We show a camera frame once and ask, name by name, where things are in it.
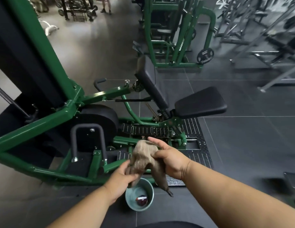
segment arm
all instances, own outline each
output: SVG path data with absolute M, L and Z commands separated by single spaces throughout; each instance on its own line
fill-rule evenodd
M 164 141 L 148 138 L 162 150 L 166 173 L 182 180 L 219 228 L 293 228 L 295 209 L 287 204 L 191 161 Z
M 121 164 L 103 186 L 93 191 L 47 228 L 99 228 L 108 207 L 124 193 L 130 182 L 138 178 L 137 174 L 124 175 L 129 163 L 130 161 L 126 161 Z

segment black back pad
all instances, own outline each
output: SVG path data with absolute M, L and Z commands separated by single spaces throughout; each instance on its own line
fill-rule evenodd
M 169 107 L 165 85 L 149 57 L 142 56 L 138 59 L 135 76 L 160 110 L 165 110 Z

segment person's legs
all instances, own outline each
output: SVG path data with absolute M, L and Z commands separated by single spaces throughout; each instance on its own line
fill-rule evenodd
M 109 14 L 111 14 L 111 9 L 110 9 L 110 0 L 107 0 L 107 4 L 108 4 L 108 12 L 109 12 Z
M 101 0 L 102 1 L 102 6 L 103 6 L 103 10 L 101 10 L 101 13 L 106 13 L 105 10 L 105 0 Z

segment hand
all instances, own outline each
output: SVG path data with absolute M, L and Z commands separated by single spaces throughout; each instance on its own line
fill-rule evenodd
M 187 167 L 191 160 L 183 153 L 169 146 L 162 140 L 152 137 L 148 137 L 148 140 L 160 147 L 161 150 L 154 153 L 152 157 L 163 158 L 165 162 L 166 174 L 168 174 L 170 177 L 183 180 L 186 175 Z
M 128 184 L 139 177 L 138 174 L 125 175 L 129 163 L 130 160 L 123 162 L 103 185 L 108 190 L 111 205 L 125 192 Z

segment teal bucket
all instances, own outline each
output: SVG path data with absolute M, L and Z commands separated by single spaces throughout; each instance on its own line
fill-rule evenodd
M 147 203 L 144 206 L 140 206 L 136 202 L 136 198 L 140 196 L 147 196 Z M 152 184 L 145 178 L 141 178 L 137 185 L 133 188 L 127 188 L 125 192 L 125 200 L 128 206 L 134 211 L 145 211 L 150 207 L 154 199 L 154 188 Z

